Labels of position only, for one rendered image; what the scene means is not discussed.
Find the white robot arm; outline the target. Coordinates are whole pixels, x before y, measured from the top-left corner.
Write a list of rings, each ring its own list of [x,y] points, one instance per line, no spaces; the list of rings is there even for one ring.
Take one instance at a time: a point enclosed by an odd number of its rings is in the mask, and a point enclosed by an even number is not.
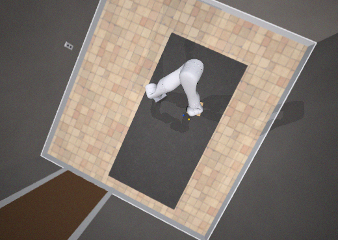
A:
[[[198,59],[190,59],[184,65],[163,77],[158,84],[147,84],[145,89],[147,97],[153,99],[160,98],[163,94],[173,91],[181,84],[188,99],[187,112],[189,116],[194,116],[203,112],[200,95],[196,92],[197,82],[203,73],[203,63]]]

